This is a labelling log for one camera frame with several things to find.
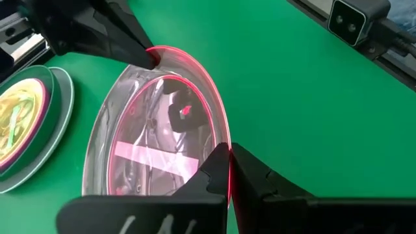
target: green dish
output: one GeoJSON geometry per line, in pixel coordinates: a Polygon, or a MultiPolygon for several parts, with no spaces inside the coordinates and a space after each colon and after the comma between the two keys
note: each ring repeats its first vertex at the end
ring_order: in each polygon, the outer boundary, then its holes
{"type": "Polygon", "coordinates": [[[0,174],[0,181],[8,179],[35,160],[38,154],[43,150],[46,143],[48,143],[49,138],[59,120],[61,108],[60,86],[56,77],[45,66],[32,66],[13,75],[0,86],[0,94],[8,90],[17,82],[29,78],[37,78],[43,82],[47,92],[49,93],[49,105],[47,106],[44,114],[44,119],[41,120],[41,124],[36,130],[34,137],[29,142],[26,149],[23,150],[21,155],[18,156],[16,161],[0,174]]]}

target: stacked dishes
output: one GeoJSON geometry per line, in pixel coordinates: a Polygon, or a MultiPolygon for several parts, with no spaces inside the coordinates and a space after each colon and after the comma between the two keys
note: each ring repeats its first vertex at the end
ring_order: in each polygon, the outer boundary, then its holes
{"type": "Polygon", "coordinates": [[[60,68],[33,66],[0,86],[0,193],[26,181],[56,148],[73,107],[60,68]]]}

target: transparent petri dish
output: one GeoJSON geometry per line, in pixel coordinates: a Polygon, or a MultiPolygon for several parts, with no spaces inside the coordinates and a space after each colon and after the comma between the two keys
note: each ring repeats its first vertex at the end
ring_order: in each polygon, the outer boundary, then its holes
{"type": "Polygon", "coordinates": [[[154,70],[128,66],[97,116],[83,195],[169,196],[216,145],[231,145],[222,100],[205,69],[180,49],[156,46],[154,70]]]}

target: pink light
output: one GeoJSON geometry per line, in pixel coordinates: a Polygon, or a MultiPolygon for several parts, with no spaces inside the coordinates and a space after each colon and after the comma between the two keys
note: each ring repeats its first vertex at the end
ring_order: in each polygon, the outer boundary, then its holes
{"type": "MultiPolygon", "coordinates": [[[[199,69],[199,71],[201,73],[203,73],[203,75],[207,78],[210,89],[214,91],[214,94],[216,96],[216,98],[220,101],[220,108],[222,111],[222,114],[224,116],[224,121],[225,121],[225,126],[226,126],[226,133],[227,133],[227,144],[228,144],[228,148],[231,151],[231,135],[229,133],[229,127],[228,127],[228,120],[227,120],[227,114],[226,114],[226,110],[224,108],[224,104],[222,103],[222,99],[220,96],[220,93],[218,92],[213,79],[211,78],[211,76],[208,74],[208,72],[205,70],[205,68],[192,56],[190,56],[188,53],[178,49],[178,48],[174,48],[174,47],[170,47],[167,45],[157,45],[157,46],[153,46],[151,48],[148,48],[146,51],[148,53],[154,53],[157,52],[157,50],[160,49],[164,49],[167,51],[173,51],[174,53],[178,53],[180,55],[183,55],[184,58],[188,59],[188,61],[186,61],[185,59],[183,59],[182,57],[180,57],[179,59],[187,64],[194,64],[196,65],[197,69],[199,69]]],[[[229,167],[229,179],[228,179],[228,203],[231,199],[231,162],[230,162],[230,167],[229,167]]]]}
{"type": "Polygon", "coordinates": [[[189,113],[190,113],[190,109],[192,108],[192,106],[190,106],[190,105],[187,105],[186,107],[184,107],[183,109],[182,109],[182,114],[183,115],[188,115],[189,113]]]}
{"type": "Polygon", "coordinates": [[[168,153],[145,146],[117,142],[114,154],[183,177],[186,183],[198,170],[199,160],[181,153],[168,153]]]}

